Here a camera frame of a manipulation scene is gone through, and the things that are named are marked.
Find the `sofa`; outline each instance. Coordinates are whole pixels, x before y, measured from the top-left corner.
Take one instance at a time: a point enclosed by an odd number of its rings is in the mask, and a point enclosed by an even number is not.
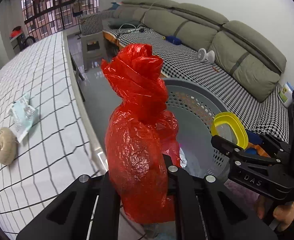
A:
[[[111,29],[110,19],[105,19],[104,32],[116,37],[119,44],[151,44],[153,53],[164,60],[165,76],[204,86],[239,117],[247,130],[271,133],[288,142],[288,113],[277,98],[277,82],[286,58],[263,35],[211,9],[172,0],[124,0],[113,18],[136,20],[146,27],[143,33]],[[163,39],[170,35],[182,44]],[[214,64],[198,61],[200,48],[215,52]]]

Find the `yellow plastic lid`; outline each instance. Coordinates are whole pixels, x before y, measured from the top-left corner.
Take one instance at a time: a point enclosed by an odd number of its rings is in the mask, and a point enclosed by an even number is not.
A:
[[[239,118],[231,112],[222,112],[215,115],[211,126],[211,135],[219,135],[229,141],[232,141],[231,135],[229,135],[229,138],[226,138],[226,136],[219,132],[219,127],[223,127],[224,124],[227,124],[234,133],[236,142],[233,141],[233,143],[237,144],[242,149],[246,149],[248,146],[248,135]]]

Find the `gray laundry basket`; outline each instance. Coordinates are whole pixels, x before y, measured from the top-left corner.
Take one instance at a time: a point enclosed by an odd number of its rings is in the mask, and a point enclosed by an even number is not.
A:
[[[229,158],[211,145],[213,118],[228,108],[213,93],[195,83],[165,78],[169,98],[167,109],[178,120],[177,141],[187,159],[184,168],[190,175],[203,178],[207,174],[227,180]]]

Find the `finger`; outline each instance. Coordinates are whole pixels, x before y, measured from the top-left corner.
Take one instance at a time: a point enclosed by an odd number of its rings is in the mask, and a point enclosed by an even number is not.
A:
[[[263,217],[265,216],[265,202],[266,198],[264,196],[259,195],[254,204],[254,209],[256,211],[257,216],[260,219],[263,219]]]
[[[278,226],[279,231],[283,231],[290,226],[294,220],[294,202],[291,205],[280,205],[274,209],[274,218],[280,223]]]

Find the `red plastic bag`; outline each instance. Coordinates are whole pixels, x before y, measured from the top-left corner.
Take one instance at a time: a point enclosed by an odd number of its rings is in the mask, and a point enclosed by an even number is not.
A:
[[[102,62],[105,77],[123,99],[105,136],[109,175],[125,213],[140,224],[175,219],[162,153],[180,167],[178,122],[166,110],[162,63],[147,44],[130,44],[111,63]]]

